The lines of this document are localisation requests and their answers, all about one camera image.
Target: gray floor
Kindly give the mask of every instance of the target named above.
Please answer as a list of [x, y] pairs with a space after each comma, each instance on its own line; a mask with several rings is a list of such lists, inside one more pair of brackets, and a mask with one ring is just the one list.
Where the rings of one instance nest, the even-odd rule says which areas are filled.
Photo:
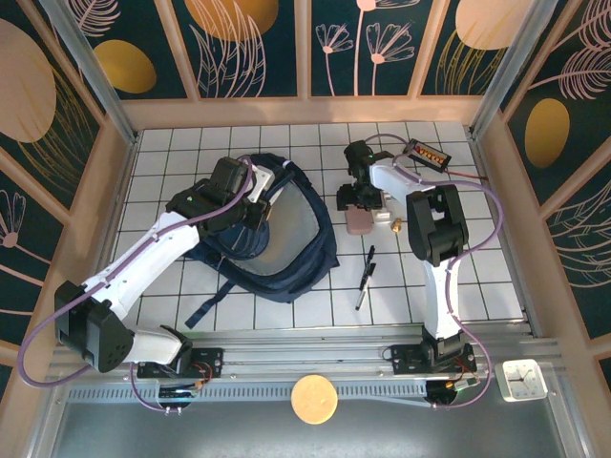
[[548, 401], [508, 404], [498, 389], [451, 411], [344, 401], [317, 427], [289, 402], [198, 404], [171, 418], [138, 404], [68, 404], [58, 437], [56, 458], [564, 456]]

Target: white tile floor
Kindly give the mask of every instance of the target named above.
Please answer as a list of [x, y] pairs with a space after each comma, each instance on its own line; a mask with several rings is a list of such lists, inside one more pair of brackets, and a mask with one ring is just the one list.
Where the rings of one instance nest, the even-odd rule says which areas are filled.
[[[290, 157], [306, 170], [314, 188], [325, 196], [334, 224], [340, 267], [320, 281], [314, 290], [293, 304], [255, 297], [243, 289], [214, 307], [194, 331], [269, 329], [311, 326], [421, 323], [426, 310], [424, 272], [411, 252], [407, 226], [395, 235], [388, 226], [376, 226], [371, 234], [350, 236], [344, 215], [335, 209], [334, 195], [351, 182], [343, 151], [350, 141], [378, 133], [417, 138], [453, 157], [450, 169], [476, 174], [464, 129], [450, 122], [389, 122], [321, 124], [305, 126], [168, 129], [146, 131], [133, 172], [116, 238], [116, 257], [150, 228], [165, 203], [177, 192], [207, 177], [223, 156], [259, 151]], [[402, 152], [400, 142], [383, 138], [372, 142], [374, 151]], [[453, 179], [431, 169], [409, 164], [428, 179]], [[493, 230], [490, 209], [483, 193], [460, 190], [470, 245], [481, 242]], [[398, 202], [392, 210], [405, 220]], [[365, 253], [375, 245], [377, 269], [360, 311], [354, 310]], [[144, 292], [128, 316], [130, 324], [169, 324], [187, 331], [184, 321], [224, 282], [201, 262], [179, 259]], [[459, 310], [466, 322], [523, 319], [509, 269], [498, 240], [487, 249], [463, 260], [459, 270]]]

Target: round cookie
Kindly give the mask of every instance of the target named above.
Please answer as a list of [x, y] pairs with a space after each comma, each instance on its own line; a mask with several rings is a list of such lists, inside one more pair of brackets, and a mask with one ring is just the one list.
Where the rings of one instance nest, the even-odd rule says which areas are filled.
[[319, 425], [335, 413], [337, 391], [325, 377], [307, 375], [293, 386], [290, 403], [300, 420], [310, 425]]

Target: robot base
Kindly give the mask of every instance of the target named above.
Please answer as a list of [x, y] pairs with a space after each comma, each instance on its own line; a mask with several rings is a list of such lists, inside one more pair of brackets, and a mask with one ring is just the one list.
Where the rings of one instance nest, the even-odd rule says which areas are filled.
[[180, 374], [168, 370], [162, 364], [141, 363], [137, 368], [137, 377], [142, 379], [200, 379], [200, 369], [195, 366], [198, 364], [204, 370], [212, 368], [212, 379], [221, 376], [222, 371], [222, 348], [193, 348], [191, 350], [190, 362]]
[[477, 371], [474, 349], [470, 343], [464, 343], [462, 332], [436, 340], [423, 327], [421, 343], [392, 345], [389, 350], [394, 375], [460, 373], [462, 367], [456, 359], [468, 370]]

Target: dark teal wallpaper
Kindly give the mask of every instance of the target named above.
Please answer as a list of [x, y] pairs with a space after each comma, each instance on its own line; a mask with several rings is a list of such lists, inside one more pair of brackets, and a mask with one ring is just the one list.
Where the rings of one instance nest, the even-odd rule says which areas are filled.
[[609, 389], [611, 389], [611, 358], [605, 358], [604, 360], [600, 360], [600, 369], [602, 369], [602, 374], [604, 375], [604, 380], [607, 381], [607, 385]]
[[484, 95], [530, 0], [452, 0], [422, 95]]
[[584, 0], [508, 125], [539, 203], [611, 135], [611, 8]]
[[0, 402], [9, 384], [9, 378], [11, 377], [12, 367], [0, 364]]
[[533, 50], [530, 52], [528, 59], [526, 59], [526, 62], [524, 62], [524, 65], [522, 65], [522, 68], [520, 69], [519, 73], [517, 74], [514, 84], [512, 84], [512, 86], [509, 88], [509, 91], [507, 91], [507, 94], [503, 98], [503, 101], [500, 103], [500, 109], [502, 111], [505, 111], [505, 108], [507, 107], [509, 102], [512, 100], [512, 97], [516, 93], [517, 86], [519, 86], [520, 83], [522, 82], [522, 76], [526, 73], [527, 69], [530, 69], [531, 64], [533, 63], [533, 61], [537, 57], [539, 50], [541, 49], [541, 46], [543, 46], [543, 43], [545, 43], [547, 36], [550, 34], [550, 31], [552, 31], [552, 29], [556, 25], [556, 21], [558, 21], [558, 17], [564, 10], [564, 7], [566, 6], [567, 1], [568, 0], [558, 0], [558, 2], [556, 3], [556, 7], [554, 8], [554, 13], [552, 14], [552, 17], [550, 18], [550, 22], [547, 23], [547, 27], [545, 27], [545, 30], [543, 30], [543, 32], [541, 33], [540, 37], [537, 40], [537, 43], [533, 47]]
[[63, 226], [0, 172], [0, 340], [21, 344]]
[[78, 68], [78, 64], [73, 59], [72, 55], [70, 54], [70, 51], [68, 50], [68, 48], [64, 44], [64, 41], [59, 37], [59, 34], [57, 33], [57, 31], [55, 30], [55, 28], [51, 24], [51, 21], [49, 20], [49, 16], [45, 12], [45, 9], [42, 8], [42, 5], [40, 5], [40, 2], [38, 0], [34, 1], [34, 5], [38, 8], [38, 12], [42, 16], [42, 18], [45, 20], [45, 22], [47, 23], [47, 26], [49, 27], [49, 29], [52, 31], [53, 35], [55, 36], [55, 41], [57, 43], [59, 43], [59, 46], [61, 46], [61, 49], [64, 51], [64, 53], [66, 54], [66, 56], [68, 57], [70, 62], [73, 64], [74, 69], [80, 75], [81, 80], [87, 86], [87, 89], [89, 90], [89, 93], [93, 96], [93, 98], [95, 100], [95, 104], [98, 106], [98, 108], [100, 109], [100, 111], [103, 114], [106, 114], [106, 110], [104, 109], [104, 106], [102, 105], [102, 103], [97, 98], [97, 95], [95, 95], [94, 89], [92, 88], [91, 84], [89, 84], [89, 81], [87, 81], [87, 78], [85, 78], [85, 76], [83, 75], [82, 71]]
[[611, 163], [547, 219], [590, 338], [611, 332]]
[[203, 98], [297, 95], [293, 0], [173, 0]]
[[313, 0], [312, 95], [406, 95], [431, 4]]
[[119, 98], [186, 97], [153, 0], [65, 1]]
[[15, 2], [0, 36], [0, 148], [70, 208], [99, 125]]

